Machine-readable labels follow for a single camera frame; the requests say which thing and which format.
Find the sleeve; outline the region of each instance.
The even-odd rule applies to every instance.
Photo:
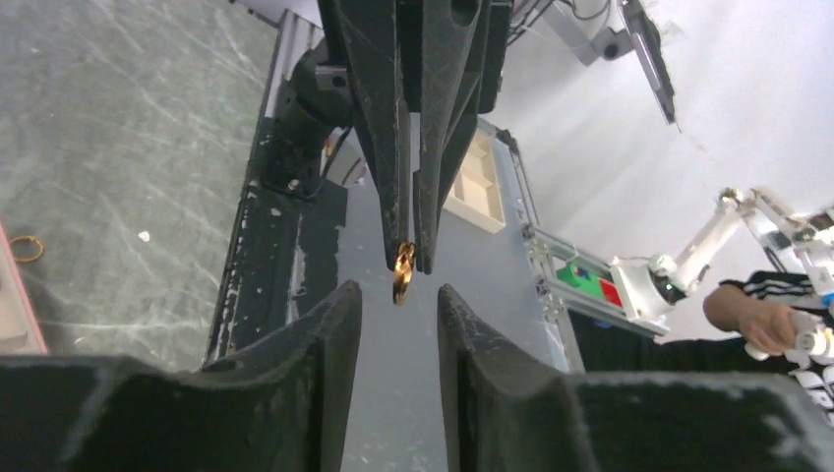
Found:
[[[695,339],[657,344],[649,337],[570,313],[586,372],[759,372],[787,374],[795,366],[783,356],[764,362],[745,353],[742,337]]]
[[[722,280],[719,285],[732,285],[742,290],[748,297],[761,300],[768,295],[806,295],[811,286],[807,276],[802,273],[775,272],[759,270],[747,281]]]

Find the white wall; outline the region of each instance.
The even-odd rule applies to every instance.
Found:
[[[582,13],[601,4],[578,1]],[[798,209],[830,203],[834,2],[644,4],[670,32],[680,133],[665,125],[633,54],[584,68],[544,22],[535,28],[544,38],[528,33],[507,54],[488,119],[519,140],[545,227],[604,257],[676,254],[723,187],[770,185]],[[703,292],[767,267],[740,231]],[[724,335],[703,319],[701,299],[677,308],[668,338]]]

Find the white tray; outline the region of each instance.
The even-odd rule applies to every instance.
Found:
[[[9,239],[0,226],[0,355],[46,353]]]
[[[463,158],[444,209],[489,233],[506,226],[492,139],[480,130]]]

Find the black mount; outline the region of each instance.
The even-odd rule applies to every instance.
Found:
[[[295,323],[195,374],[115,357],[6,357],[0,463],[337,472],[361,319],[360,288],[347,282]],[[834,431],[787,379],[564,375],[481,321],[448,285],[438,294],[438,350],[450,472],[827,472],[834,463]]]
[[[328,59],[322,42],[307,51],[280,89],[273,131],[268,140],[270,159],[263,176],[265,186],[287,197],[312,201],[323,182],[322,149],[333,130],[352,123],[350,92],[346,83],[321,85],[316,71]]]

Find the white device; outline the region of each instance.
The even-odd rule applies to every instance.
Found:
[[[709,263],[736,230],[746,225],[756,235],[753,219],[757,215],[772,221],[790,241],[814,291],[834,315],[834,237],[797,216],[770,189],[756,187],[747,192],[722,191],[713,216],[676,258],[658,254],[642,264],[614,258],[611,275],[626,318],[637,325],[663,323],[677,302],[698,289]],[[821,215],[834,220],[834,207]]]
[[[807,312],[794,312],[791,315],[791,323],[797,330],[797,341],[793,352],[785,353],[788,360],[803,368],[807,368],[810,361],[822,365],[834,363],[834,332],[820,317]],[[750,344],[745,345],[745,351],[757,361],[770,357]]]

